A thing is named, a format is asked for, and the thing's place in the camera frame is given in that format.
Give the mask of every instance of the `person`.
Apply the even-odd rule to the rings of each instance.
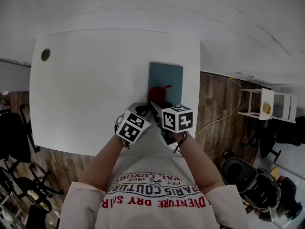
[[[194,138],[174,133],[182,156],[170,156],[151,129],[130,150],[110,139],[72,182],[59,229],[248,228],[236,186],[225,186]]]

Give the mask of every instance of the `bracelet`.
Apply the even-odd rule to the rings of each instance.
[[[177,152],[177,149],[181,146],[181,144],[186,140],[187,134],[188,134],[188,132],[183,133],[183,137],[180,139],[181,141],[179,142],[179,144],[173,151],[174,154]]]
[[[121,142],[122,142],[124,148],[130,149],[129,143],[125,143],[123,138],[121,138]]]

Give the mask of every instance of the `floor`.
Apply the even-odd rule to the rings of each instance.
[[[236,80],[242,88],[261,88],[259,85]],[[240,99],[240,86],[229,80],[227,77],[200,73],[200,96],[197,117],[197,130],[214,120],[223,118],[230,114],[237,106]],[[250,128],[245,128],[245,121],[252,124],[257,120],[238,112],[248,110],[249,93],[243,92],[240,105],[227,118],[207,126],[196,137],[196,141],[203,148],[204,152],[214,162],[217,161],[224,151],[233,151],[235,155],[246,160],[250,164],[254,163],[258,148],[240,147],[240,142],[247,142],[253,135]],[[259,112],[260,94],[252,95],[252,112]]]
[[[243,88],[259,88],[256,84],[243,81],[238,82]],[[201,73],[197,131],[211,121],[231,113],[238,104],[240,98],[239,89],[239,85],[227,77]],[[7,96],[0,95],[1,100],[5,100],[7,105],[11,105],[12,112],[19,113],[19,106],[21,104],[29,106],[29,93],[18,92],[9,93]],[[216,161],[224,151],[231,150],[251,164],[254,163],[258,148],[244,148],[239,145],[241,141],[247,141],[251,134],[249,128],[245,128],[244,125],[247,117],[237,114],[239,110],[246,110],[247,103],[248,96],[244,94],[240,106],[232,115],[222,121],[209,125],[197,136],[197,142],[213,161]],[[258,96],[254,96],[252,99],[252,109],[258,108],[259,103]],[[47,179],[46,185],[55,190],[63,190],[66,194],[71,182],[77,181],[81,171],[84,170],[93,157],[64,153],[42,147],[38,153],[34,153],[31,150],[31,159],[32,163],[35,163],[37,167],[52,172],[51,177]],[[3,160],[0,160],[0,166],[5,167]],[[30,173],[29,164],[25,163],[18,165],[15,175],[33,178]],[[64,198],[65,195],[54,195],[50,199],[53,210],[61,210]],[[27,210],[31,203],[26,201],[26,199],[24,200],[25,202],[22,207],[24,210]],[[57,218],[54,211],[47,215],[47,220],[56,225]],[[54,227],[47,223],[47,228]]]

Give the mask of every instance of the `round hole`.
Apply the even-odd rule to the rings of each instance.
[[[47,61],[50,57],[51,51],[47,48],[42,51],[41,53],[41,60],[42,61]]]

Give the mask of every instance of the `white table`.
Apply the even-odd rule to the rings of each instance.
[[[43,62],[41,53],[51,51]],[[149,62],[183,66],[182,103],[197,120],[200,42],[139,30],[84,30],[38,38],[30,76],[36,145],[96,155],[114,122],[134,102],[146,102]],[[195,134],[196,125],[191,134]]]

